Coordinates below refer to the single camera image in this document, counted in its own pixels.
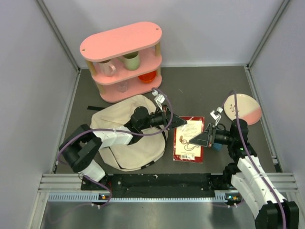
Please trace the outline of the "clear glass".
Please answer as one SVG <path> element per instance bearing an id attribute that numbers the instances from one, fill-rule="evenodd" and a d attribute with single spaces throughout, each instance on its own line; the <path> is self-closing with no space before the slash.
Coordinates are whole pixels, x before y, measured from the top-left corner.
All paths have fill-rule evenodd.
<path id="1" fill-rule="evenodd" d="M 117 91 L 124 93 L 128 90 L 128 81 L 122 81 L 116 84 Z"/>

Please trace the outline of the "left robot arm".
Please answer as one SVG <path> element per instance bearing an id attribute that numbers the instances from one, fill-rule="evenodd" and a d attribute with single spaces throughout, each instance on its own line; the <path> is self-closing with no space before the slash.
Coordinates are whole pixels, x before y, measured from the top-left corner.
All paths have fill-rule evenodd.
<path id="1" fill-rule="evenodd" d="M 108 178 L 102 167 L 94 161 L 100 149 L 133 145 L 144 136 L 153 136 L 185 124 L 187 121 L 174 114 L 166 105 L 156 108 L 152 113 L 139 106 L 123 126 L 114 129 L 79 126 L 59 147 L 59 155 L 63 156 L 73 172 L 86 177 L 97 189 L 103 189 L 108 184 Z"/>

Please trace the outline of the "green mug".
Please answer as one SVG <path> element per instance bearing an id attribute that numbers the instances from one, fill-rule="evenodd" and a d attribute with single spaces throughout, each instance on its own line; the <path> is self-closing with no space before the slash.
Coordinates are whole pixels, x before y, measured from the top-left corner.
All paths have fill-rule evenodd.
<path id="1" fill-rule="evenodd" d="M 127 70 L 135 71 L 140 67 L 141 60 L 139 52 L 132 52 L 121 57 L 118 59 L 123 63 L 124 67 Z"/>

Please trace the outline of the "cream and pink plate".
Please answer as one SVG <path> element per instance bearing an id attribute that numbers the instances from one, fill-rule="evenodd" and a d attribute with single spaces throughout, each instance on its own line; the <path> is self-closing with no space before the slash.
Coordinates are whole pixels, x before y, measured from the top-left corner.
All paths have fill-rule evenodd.
<path id="1" fill-rule="evenodd" d="M 245 120 L 248 125 L 256 124 L 262 116 L 259 103 L 246 94 L 236 95 L 239 118 Z M 231 121 L 236 118 L 234 94 L 229 96 L 224 103 L 224 112 Z"/>

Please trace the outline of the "pink three-tier shelf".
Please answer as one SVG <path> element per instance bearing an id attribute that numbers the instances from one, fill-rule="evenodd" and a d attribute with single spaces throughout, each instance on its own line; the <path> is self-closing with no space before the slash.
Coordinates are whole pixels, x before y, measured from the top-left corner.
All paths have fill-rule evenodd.
<path id="1" fill-rule="evenodd" d="M 161 38 L 162 29 L 159 25 L 141 21 L 116 29 L 93 34 L 82 41 L 80 53 L 90 70 L 101 98 L 109 103 L 116 103 L 138 94 L 150 92 L 153 87 L 162 83 L 161 76 Z M 135 71 L 127 70 L 118 59 L 123 55 L 139 52 L 141 64 Z M 98 62 L 112 60 L 116 74 L 107 77 L 100 70 Z M 142 83 L 138 76 L 157 71 L 151 83 Z M 117 91 L 116 84 L 128 81 L 128 90 Z"/>

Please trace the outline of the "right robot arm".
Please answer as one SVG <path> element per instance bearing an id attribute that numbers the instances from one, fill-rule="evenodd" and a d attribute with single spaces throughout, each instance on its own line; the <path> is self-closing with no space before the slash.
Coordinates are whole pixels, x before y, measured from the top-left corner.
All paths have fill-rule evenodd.
<path id="1" fill-rule="evenodd" d="M 226 145 L 232 163 L 228 164 L 218 188 L 235 188 L 250 208 L 257 229 L 297 229 L 299 207 L 288 201 L 271 182 L 248 142 L 248 124 L 234 119 L 229 130 L 209 124 L 189 142 L 203 147 Z"/>

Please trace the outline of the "cream canvas backpack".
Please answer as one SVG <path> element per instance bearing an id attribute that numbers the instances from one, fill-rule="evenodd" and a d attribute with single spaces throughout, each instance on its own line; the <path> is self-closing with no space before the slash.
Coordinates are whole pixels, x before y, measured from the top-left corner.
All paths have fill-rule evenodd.
<path id="1" fill-rule="evenodd" d="M 156 110 L 150 99 L 136 95 L 95 113 L 91 118 L 90 128 L 120 127 L 130 120 L 139 106 L 147 108 L 148 113 Z M 167 137 L 168 132 L 164 131 L 157 135 L 144 136 L 130 146 L 114 145 L 103 148 L 99 153 L 104 163 L 115 169 L 124 172 L 140 170 L 154 164 L 164 155 Z"/>

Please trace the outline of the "orange bowl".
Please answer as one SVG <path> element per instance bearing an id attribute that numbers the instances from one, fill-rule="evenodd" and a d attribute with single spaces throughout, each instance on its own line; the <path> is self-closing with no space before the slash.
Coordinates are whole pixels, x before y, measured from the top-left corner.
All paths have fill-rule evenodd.
<path id="1" fill-rule="evenodd" d="M 156 78 L 156 75 L 157 75 L 157 71 L 152 71 L 149 73 L 139 75 L 138 78 L 142 83 L 151 83 Z"/>

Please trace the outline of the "red-bordered white book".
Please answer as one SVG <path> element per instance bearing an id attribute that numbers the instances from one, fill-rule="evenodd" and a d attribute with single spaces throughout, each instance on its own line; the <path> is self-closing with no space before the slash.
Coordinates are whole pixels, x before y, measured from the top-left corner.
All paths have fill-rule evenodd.
<path id="1" fill-rule="evenodd" d="M 190 140 L 203 132 L 204 117 L 184 116 L 186 125 L 174 130 L 173 161 L 203 163 L 203 147 L 190 143 Z"/>

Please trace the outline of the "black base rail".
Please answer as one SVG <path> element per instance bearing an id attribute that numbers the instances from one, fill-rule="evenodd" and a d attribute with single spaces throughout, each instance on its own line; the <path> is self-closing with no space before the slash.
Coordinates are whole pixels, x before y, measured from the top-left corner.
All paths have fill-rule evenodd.
<path id="1" fill-rule="evenodd" d="M 216 190 L 234 190 L 222 175 L 192 174 L 110 174 L 101 184 L 114 198 L 208 198 Z"/>

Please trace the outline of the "pink mug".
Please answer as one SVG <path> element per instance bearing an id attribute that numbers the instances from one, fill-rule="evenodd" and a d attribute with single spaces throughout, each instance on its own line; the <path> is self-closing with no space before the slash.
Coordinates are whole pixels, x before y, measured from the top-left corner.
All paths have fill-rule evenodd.
<path id="1" fill-rule="evenodd" d="M 116 74 L 116 67 L 112 63 L 112 60 L 106 60 L 103 62 L 98 62 L 100 70 L 104 73 L 105 76 L 111 77 Z"/>

